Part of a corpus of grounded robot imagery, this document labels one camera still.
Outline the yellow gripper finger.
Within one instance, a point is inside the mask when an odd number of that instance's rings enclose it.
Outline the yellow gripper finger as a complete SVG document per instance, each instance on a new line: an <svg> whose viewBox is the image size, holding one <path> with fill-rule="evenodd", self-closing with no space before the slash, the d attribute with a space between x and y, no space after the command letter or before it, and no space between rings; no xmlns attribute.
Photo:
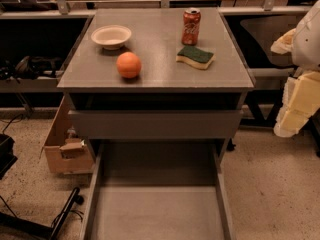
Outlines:
<svg viewBox="0 0 320 240"><path fill-rule="evenodd" d="M293 28L286 32L284 35L279 37L276 41L271 45L270 50L273 53L277 54L286 54L291 53L293 49L293 39L296 29Z"/></svg>
<svg viewBox="0 0 320 240"><path fill-rule="evenodd" d="M308 71L298 78L289 77L282 103L274 133L278 137L289 138L297 134L320 109L320 73Z"/></svg>

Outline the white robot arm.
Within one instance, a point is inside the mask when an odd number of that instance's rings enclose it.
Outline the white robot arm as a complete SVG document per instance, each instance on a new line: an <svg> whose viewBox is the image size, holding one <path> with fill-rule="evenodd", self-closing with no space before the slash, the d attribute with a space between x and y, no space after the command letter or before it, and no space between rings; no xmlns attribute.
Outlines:
<svg viewBox="0 0 320 240"><path fill-rule="evenodd" d="M297 66L284 87L282 107L274 133L292 137L320 108L320 1L317 1L297 26L271 46L278 54L290 53Z"/></svg>

